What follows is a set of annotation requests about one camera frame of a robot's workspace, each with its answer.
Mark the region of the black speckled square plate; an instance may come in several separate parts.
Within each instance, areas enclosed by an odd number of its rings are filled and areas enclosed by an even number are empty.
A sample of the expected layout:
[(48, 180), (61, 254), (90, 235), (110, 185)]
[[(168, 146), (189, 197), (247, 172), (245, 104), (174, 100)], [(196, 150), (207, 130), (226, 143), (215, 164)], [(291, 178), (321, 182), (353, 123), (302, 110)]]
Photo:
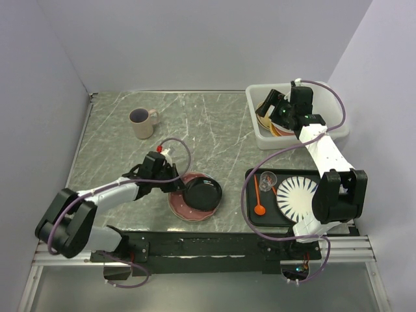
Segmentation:
[(217, 181), (201, 176), (185, 184), (183, 200), (192, 209), (211, 212), (220, 204), (222, 195), (222, 187)]

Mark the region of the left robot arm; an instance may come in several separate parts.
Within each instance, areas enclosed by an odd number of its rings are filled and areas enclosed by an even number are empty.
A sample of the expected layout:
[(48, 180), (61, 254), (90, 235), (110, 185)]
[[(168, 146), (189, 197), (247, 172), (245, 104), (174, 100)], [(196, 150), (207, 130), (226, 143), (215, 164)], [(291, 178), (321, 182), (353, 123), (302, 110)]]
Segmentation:
[(71, 259), (83, 250), (103, 251), (115, 261), (128, 256), (128, 237), (112, 226), (96, 227), (97, 214), (134, 202), (158, 188), (163, 193), (185, 189), (176, 165), (156, 151), (117, 180), (101, 187), (73, 191), (64, 188), (54, 197), (34, 234), (52, 254)]

